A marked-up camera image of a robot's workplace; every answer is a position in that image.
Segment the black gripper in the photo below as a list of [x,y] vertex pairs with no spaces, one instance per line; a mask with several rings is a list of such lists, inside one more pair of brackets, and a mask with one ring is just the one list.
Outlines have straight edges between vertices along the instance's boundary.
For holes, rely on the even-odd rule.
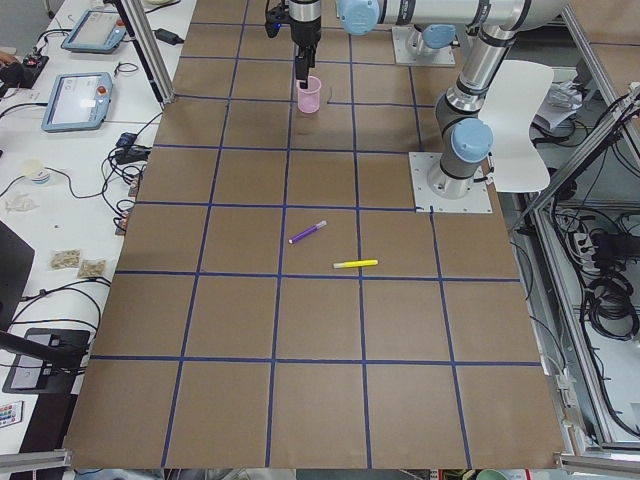
[[321,39],[321,20],[309,22],[290,20],[291,38],[298,46],[294,57],[296,80],[307,83],[309,72],[315,67],[316,47]]

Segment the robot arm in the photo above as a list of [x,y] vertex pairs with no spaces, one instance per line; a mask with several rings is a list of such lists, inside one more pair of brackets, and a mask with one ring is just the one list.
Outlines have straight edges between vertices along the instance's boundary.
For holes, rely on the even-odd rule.
[[459,24],[477,37],[459,73],[436,104],[444,151],[428,173],[429,188],[447,199],[464,197],[476,169],[488,156],[493,134],[478,119],[499,67],[518,32],[545,25],[565,1],[339,1],[342,28],[361,36],[378,25]]

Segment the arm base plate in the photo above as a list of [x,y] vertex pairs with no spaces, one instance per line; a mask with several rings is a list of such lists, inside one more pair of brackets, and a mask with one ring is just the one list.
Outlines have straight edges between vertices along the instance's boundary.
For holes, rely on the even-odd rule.
[[453,67],[452,24],[407,25],[392,28],[395,63],[404,66]]
[[417,213],[492,214],[480,165],[471,178],[458,180],[441,170],[441,154],[410,152],[409,165]]

